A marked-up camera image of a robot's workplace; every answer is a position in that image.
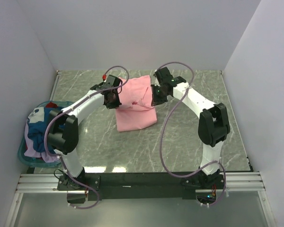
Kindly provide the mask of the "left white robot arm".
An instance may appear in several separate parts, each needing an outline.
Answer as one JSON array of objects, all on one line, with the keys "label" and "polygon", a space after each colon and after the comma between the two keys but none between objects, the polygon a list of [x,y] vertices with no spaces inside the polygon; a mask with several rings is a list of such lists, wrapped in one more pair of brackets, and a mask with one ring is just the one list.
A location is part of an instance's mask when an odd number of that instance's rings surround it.
[{"label": "left white robot arm", "polygon": [[68,184],[74,190],[80,190],[85,185],[85,178],[81,175],[84,168],[79,161],[76,147],[79,142],[79,125],[99,107],[105,105],[109,108],[117,108],[121,103],[120,86],[109,87],[102,85],[100,89],[89,90],[86,95],[63,108],[60,111],[51,111],[49,122],[44,134],[44,147],[51,146],[54,149],[54,157],[60,159],[64,170],[68,175]]}]

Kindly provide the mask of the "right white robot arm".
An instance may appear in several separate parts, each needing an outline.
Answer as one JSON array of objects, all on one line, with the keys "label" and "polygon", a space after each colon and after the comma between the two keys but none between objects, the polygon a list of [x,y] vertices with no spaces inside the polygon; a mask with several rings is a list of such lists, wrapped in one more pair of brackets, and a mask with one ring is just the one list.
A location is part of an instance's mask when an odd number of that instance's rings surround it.
[{"label": "right white robot arm", "polygon": [[[178,99],[176,105],[166,116],[160,135],[159,156],[164,170],[176,178],[188,178],[199,172],[198,183],[202,188],[208,189],[215,183],[213,174],[219,169],[224,169],[220,163],[220,154],[224,141],[230,133],[230,123],[228,118],[227,107],[223,103],[216,104],[189,86],[187,82],[182,82],[176,86],[152,85],[154,105],[160,105],[167,101],[167,96]],[[187,175],[177,175],[168,170],[164,163],[162,155],[162,145],[164,132],[169,118],[179,106],[185,104],[198,117],[198,136],[203,143],[203,154],[200,167]]]}]

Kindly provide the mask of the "pink t shirt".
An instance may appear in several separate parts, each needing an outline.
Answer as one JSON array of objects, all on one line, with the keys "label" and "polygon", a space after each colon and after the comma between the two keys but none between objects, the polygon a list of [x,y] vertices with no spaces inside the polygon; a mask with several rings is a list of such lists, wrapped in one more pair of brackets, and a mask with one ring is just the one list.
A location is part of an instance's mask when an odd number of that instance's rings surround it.
[{"label": "pink t shirt", "polygon": [[118,132],[145,129],[157,122],[149,75],[129,79],[119,88],[121,105],[115,110]]}]

